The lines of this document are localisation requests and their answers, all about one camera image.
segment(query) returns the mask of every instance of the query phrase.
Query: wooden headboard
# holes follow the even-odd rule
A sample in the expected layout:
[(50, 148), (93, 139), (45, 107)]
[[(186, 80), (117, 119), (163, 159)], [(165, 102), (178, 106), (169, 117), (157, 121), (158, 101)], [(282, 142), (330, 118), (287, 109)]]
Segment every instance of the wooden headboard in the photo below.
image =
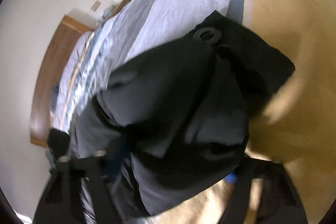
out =
[[(119, 13), (131, 0), (123, 0), (110, 17)], [(30, 142), (47, 147), (50, 130), (51, 89), (60, 79), (76, 42), (82, 34), (93, 31), (90, 27), (64, 16), (44, 55), (36, 80), (30, 117)]]

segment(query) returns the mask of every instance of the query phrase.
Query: white wall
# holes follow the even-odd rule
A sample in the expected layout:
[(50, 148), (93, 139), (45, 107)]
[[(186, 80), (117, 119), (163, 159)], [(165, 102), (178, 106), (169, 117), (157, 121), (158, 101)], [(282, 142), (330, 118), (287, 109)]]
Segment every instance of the white wall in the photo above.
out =
[(44, 53), (64, 14), (93, 12), (96, 0), (4, 0), (0, 5), (0, 187), (18, 213), (33, 218), (49, 177), (45, 150), (29, 143), (29, 119)]

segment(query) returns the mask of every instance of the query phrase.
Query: light blue object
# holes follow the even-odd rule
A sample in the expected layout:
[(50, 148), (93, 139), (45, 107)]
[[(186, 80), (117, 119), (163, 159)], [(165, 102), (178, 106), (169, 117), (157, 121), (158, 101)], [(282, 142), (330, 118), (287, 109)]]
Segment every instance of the light blue object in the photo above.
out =
[(237, 180), (237, 176), (234, 173), (230, 173), (224, 179), (227, 183), (235, 183)]

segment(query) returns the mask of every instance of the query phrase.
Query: wooden furniture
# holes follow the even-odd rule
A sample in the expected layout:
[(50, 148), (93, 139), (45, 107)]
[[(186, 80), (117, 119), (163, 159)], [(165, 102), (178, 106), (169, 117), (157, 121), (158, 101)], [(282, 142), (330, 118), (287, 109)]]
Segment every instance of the wooden furniture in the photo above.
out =
[[(131, 0), (123, 0), (112, 12), (119, 13)], [(30, 117), (30, 142), (47, 147), (50, 129), (50, 94), (60, 79), (77, 40), (90, 27), (64, 16), (48, 46), (37, 77)]]

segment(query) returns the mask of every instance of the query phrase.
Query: black ring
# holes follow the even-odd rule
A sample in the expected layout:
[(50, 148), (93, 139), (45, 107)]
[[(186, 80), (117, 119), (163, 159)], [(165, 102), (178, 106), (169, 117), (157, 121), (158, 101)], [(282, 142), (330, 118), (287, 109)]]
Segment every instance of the black ring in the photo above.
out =
[[(202, 36), (205, 35), (205, 34), (209, 35), (210, 38), (208, 38), (208, 39), (204, 39), (204, 37), (202, 38)], [(209, 43), (211, 46), (214, 46), (214, 45), (218, 44), (218, 42), (221, 40), (221, 38), (222, 38), (221, 31), (217, 30), (214, 27), (204, 27), (202, 29), (199, 29), (194, 34), (194, 40)]]

